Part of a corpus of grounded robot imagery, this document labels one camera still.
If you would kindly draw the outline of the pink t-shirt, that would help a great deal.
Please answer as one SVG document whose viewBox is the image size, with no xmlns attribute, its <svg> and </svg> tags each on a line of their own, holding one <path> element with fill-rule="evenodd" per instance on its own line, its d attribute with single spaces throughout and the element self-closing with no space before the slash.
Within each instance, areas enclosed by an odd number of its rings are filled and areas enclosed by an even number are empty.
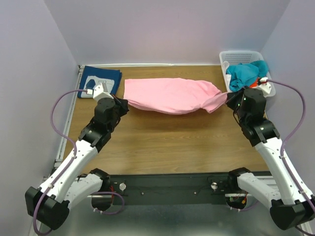
<svg viewBox="0 0 315 236">
<path fill-rule="evenodd" d="M 124 99 L 140 110 L 183 115 L 199 109 L 212 113 L 226 103 L 227 92 L 204 80 L 127 79 Z"/>
</svg>

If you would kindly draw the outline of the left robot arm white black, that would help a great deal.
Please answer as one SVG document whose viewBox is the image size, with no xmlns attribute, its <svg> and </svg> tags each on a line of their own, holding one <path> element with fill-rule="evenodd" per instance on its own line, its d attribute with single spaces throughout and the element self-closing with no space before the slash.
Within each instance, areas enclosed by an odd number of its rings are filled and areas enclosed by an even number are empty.
<svg viewBox="0 0 315 236">
<path fill-rule="evenodd" d="M 128 112 L 128 101 L 116 97 L 99 99 L 94 116 L 74 142 L 74 148 L 61 165 L 38 188 L 25 193 L 27 212 L 33 217 L 33 229 L 42 236 L 37 222 L 58 229 L 67 219 L 72 207 L 90 194 L 104 189 L 110 195 L 109 175 L 99 169 L 91 171 L 87 180 L 75 183 L 86 164 L 93 159 L 111 138 L 121 117 Z"/>
</svg>

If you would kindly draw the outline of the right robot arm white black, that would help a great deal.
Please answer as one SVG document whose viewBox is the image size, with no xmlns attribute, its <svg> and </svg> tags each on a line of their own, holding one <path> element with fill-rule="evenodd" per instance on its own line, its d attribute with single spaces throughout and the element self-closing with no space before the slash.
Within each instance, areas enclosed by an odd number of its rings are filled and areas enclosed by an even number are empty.
<svg viewBox="0 0 315 236">
<path fill-rule="evenodd" d="M 264 116 L 263 92 L 255 88 L 229 92 L 226 104 L 237 116 L 244 136 L 264 159 L 278 187 L 274 189 L 248 169 L 238 168 L 228 173 L 232 189 L 255 197 L 282 230 L 314 220 L 315 196 L 291 163 L 275 125 Z"/>
</svg>

